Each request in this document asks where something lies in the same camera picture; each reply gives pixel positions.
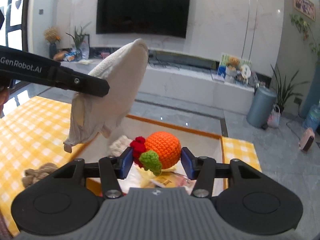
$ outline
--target gift bag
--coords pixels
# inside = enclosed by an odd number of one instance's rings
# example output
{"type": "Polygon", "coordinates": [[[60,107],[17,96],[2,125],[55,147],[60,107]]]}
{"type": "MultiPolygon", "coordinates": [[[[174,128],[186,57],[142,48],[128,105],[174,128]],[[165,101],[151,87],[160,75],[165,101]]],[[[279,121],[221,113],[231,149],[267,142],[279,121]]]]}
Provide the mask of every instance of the gift bag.
{"type": "Polygon", "coordinates": [[[278,128],[280,123],[280,108],[278,105],[274,105],[271,114],[268,118],[268,126],[272,128],[278,128]]]}

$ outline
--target electrical outlet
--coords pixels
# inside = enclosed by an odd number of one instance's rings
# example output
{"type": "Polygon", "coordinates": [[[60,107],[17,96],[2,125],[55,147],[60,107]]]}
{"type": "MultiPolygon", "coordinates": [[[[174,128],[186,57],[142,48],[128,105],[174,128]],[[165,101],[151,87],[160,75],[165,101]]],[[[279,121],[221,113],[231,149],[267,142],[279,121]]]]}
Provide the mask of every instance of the electrical outlet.
{"type": "Polygon", "coordinates": [[[295,104],[297,104],[297,105],[301,105],[302,99],[296,97],[293,102],[294,102],[295,104]]]}

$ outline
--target yellow checkered tablecloth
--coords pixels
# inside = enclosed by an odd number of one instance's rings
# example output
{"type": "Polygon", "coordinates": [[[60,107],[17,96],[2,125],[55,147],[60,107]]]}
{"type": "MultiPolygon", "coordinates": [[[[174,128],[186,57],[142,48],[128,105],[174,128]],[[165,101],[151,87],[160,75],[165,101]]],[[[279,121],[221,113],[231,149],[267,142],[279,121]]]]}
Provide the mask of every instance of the yellow checkered tablecloth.
{"type": "Polygon", "coordinates": [[[227,137],[222,138],[222,143],[223,163],[230,163],[230,160],[237,158],[261,172],[256,150],[252,143],[227,137]]]}
{"type": "Polygon", "coordinates": [[[24,170],[47,162],[60,167],[84,147],[74,147],[72,155],[63,150],[70,111],[70,104],[34,97],[0,120],[0,209],[14,236],[19,231],[11,216],[11,203],[24,189],[24,170]]]}

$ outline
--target green crochet leaf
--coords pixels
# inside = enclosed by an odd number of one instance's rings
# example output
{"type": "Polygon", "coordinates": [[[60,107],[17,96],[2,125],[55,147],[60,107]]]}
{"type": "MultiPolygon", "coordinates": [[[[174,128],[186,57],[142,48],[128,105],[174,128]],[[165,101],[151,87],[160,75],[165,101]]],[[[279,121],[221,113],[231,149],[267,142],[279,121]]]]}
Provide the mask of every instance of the green crochet leaf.
{"type": "Polygon", "coordinates": [[[161,174],[162,164],[155,151],[150,150],[141,154],[139,161],[143,164],[145,171],[151,170],[156,176],[161,174]]]}

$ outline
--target tile floor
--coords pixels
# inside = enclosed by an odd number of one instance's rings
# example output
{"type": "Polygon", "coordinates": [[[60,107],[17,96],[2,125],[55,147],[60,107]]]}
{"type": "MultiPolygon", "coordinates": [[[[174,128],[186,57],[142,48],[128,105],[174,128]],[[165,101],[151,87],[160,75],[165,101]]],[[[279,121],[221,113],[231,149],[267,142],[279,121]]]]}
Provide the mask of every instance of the tile floor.
{"type": "MultiPolygon", "coordinates": [[[[30,84],[12,94],[11,98],[15,98],[12,102],[19,101],[18,95],[25,90],[29,98],[40,95],[68,103],[73,96],[72,91],[30,84]]],[[[314,143],[307,154],[298,149],[298,137],[304,131],[299,120],[288,124],[297,135],[286,125],[289,120],[285,118],[281,119],[279,129],[264,131],[249,125],[244,115],[148,94],[138,94],[131,113],[218,134],[221,134],[219,118],[224,118],[229,137],[254,144],[263,173],[302,200],[304,213],[297,231],[304,239],[320,233],[320,148],[314,143]]]]}

